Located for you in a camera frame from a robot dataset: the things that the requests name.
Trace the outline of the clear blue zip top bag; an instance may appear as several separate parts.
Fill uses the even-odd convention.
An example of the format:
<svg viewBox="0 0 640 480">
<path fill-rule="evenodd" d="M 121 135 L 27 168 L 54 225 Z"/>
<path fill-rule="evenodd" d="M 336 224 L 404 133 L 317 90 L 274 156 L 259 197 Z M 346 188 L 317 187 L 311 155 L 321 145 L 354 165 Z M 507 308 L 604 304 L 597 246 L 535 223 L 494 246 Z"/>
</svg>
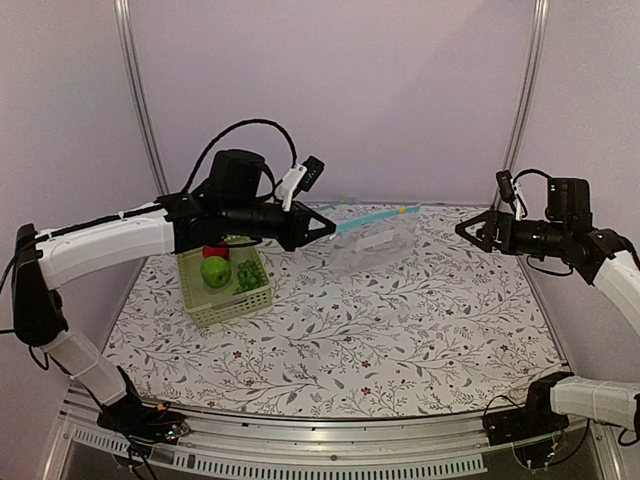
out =
<svg viewBox="0 0 640 480">
<path fill-rule="evenodd" d="M 328 241 L 329 272 L 340 278 L 401 258 L 413 248 L 420 210 L 420 203 L 389 207 L 338 224 Z"/>
</svg>

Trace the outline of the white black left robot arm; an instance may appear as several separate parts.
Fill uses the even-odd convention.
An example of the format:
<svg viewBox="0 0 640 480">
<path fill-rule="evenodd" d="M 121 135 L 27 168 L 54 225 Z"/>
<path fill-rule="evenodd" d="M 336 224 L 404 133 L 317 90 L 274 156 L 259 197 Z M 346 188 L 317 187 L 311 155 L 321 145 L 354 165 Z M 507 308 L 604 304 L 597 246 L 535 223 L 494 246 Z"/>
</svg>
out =
<svg viewBox="0 0 640 480">
<path fill-rule="evenodd" d="M 58 288 L 113 265 L 214 247 L 231 236 L 249 243 L 273 239 L 286 251 L 328 236 L 335 224 L 295 198 L 309 191 L 323 170 L 321 160 L 309 157 L 260 196 L 260 179 L 271 174 L 264 158 L 223 150 L 197 188 L 58 230 L 21 226 L 4 274 L 11 282 L 14 334 L 88 391 L 100 409 L 99 426 L 130 441 L 176 443 L 188 431 L 184 416 L 166 404 L 145 405 L 124 370 L 85 335 L 70 330 Z"/>
</svg>

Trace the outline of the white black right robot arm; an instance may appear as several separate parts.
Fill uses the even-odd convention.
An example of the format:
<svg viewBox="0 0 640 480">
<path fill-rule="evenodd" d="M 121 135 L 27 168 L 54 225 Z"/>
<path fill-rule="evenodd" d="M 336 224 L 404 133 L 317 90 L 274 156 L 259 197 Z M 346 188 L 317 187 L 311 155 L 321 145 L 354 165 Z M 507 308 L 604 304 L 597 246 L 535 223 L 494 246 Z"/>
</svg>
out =
<svg viewBox="0 0 640 480">
<path fill-rule="evenodd" d="M 456 225 L 458 236 L 480 250 L 522 256 L 526 261 L 560 260 L 567 274 L 578 274 L 639 327 L 639 256 L 632 242 L 611 229 L 593 225 L 590 186 L 580 178 L 545 174 L 547 206 L 542 220 L 531 220 L 516 175 L 496 174 L 507 212 L 490 208 Z M 484 411 L 482 426 L 492 446 L 543 435 L 564 435 L 571 416 L 639 433 L 639 387 L 635 383 L 598 381 L 559 371 L 532 382 L 523 406 Z"/>
</svg>

